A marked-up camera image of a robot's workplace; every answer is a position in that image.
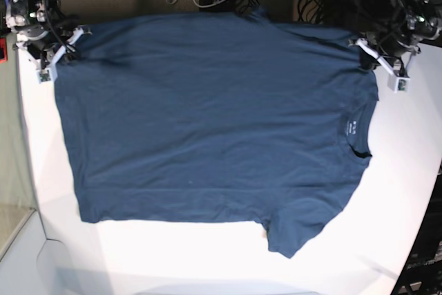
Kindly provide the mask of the dark blue t-shirt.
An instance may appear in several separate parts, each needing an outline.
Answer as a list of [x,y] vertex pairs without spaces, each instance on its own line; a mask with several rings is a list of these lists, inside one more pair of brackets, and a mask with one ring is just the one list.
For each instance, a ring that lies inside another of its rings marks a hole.
[[369,166],[378,87],[347,30],[175,13],[77,49],[55,101],[84,222],[254,221],[291,258]]

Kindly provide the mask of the red black device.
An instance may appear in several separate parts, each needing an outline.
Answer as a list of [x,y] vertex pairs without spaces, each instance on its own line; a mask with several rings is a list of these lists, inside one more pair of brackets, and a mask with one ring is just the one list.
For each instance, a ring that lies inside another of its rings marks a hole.
[[7,62],[8,60],[8,53],[7,53],[7,42],[6,38],[1,37],[0,38],[0,63]]

